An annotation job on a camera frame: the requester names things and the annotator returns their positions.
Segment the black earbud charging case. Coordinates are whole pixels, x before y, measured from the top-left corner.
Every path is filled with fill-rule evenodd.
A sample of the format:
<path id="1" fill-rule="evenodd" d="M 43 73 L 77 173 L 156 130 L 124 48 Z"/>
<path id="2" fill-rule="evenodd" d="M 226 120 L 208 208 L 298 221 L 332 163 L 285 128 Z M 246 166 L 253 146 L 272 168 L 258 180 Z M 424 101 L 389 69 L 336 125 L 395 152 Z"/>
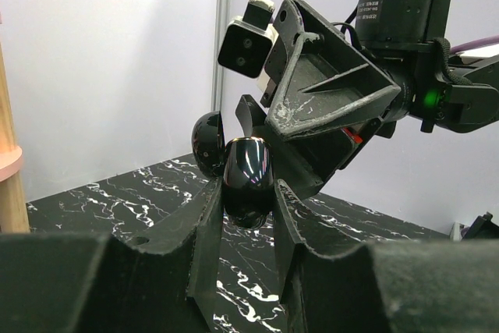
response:
<path id="1" fill-rule="evenodd" d="M 233 225 L 257 229 L 274 205 L 271 147 L 256 136 L 225 142 L 219 111 L 197 119 L 191 135 L 193 156 L 208 178 L 221 178 L 222 205 Z"/>

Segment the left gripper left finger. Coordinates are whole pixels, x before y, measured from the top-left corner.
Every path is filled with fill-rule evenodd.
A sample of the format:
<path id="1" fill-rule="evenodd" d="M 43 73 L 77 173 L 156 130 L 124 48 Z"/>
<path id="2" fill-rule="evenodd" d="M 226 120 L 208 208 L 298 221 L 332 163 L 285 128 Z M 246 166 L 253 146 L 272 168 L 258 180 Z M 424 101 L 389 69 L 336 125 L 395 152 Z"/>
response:
<path id="1" fill-rule="evenodd" d="M 1 237 L 4 332 L 209 332 L 221 180 L 127 241 L 102 233 Z"/>

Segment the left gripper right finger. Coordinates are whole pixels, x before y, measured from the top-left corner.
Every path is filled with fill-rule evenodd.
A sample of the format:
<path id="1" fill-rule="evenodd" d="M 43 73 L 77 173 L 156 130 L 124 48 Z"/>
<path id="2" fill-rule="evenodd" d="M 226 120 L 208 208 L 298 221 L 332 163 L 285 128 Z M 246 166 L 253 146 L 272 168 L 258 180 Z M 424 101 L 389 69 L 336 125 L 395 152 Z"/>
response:
<path id="1" fill-rule="evenodd" d="M 358 241 L 274 184 L 279 296 L 290 332 L 495 332 L 495 239 Z"/>

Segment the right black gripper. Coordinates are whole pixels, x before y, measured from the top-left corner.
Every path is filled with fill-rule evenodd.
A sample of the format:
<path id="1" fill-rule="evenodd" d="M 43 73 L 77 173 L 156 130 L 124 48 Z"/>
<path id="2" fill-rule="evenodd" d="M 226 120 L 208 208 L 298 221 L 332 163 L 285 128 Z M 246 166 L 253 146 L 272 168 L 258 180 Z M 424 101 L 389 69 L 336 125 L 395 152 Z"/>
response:
<path id="1" fill-rule="evenodd" d="M 405 117 L 413 79 L 401 63 L 371 56 L 303 0 L 284 0 L 278 34 L 259 78 L 261 104 L 249 94 L 235 115 L 245 136 L 262 138 L 274 174 L 300 199 L 317 195 L 377 134 Z"/>

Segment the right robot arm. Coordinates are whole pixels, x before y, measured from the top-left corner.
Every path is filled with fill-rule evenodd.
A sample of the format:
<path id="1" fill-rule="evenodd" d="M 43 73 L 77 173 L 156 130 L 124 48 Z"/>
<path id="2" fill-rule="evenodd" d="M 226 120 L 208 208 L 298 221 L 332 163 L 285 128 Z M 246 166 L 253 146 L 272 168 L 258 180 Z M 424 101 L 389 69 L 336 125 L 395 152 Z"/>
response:
<path id="1" fill-rule="evenodd" d="M 412 116 L 421 130 L 470 133 L 498 120 L 498 59 L 464 63 L 444 33 L 451 0 L 359 0 L 333 23 L 284 0 L 260 101 L 235 110 L 246 136 L 266 140 L 275 176 L 317 194 L 375 136 Z"/>

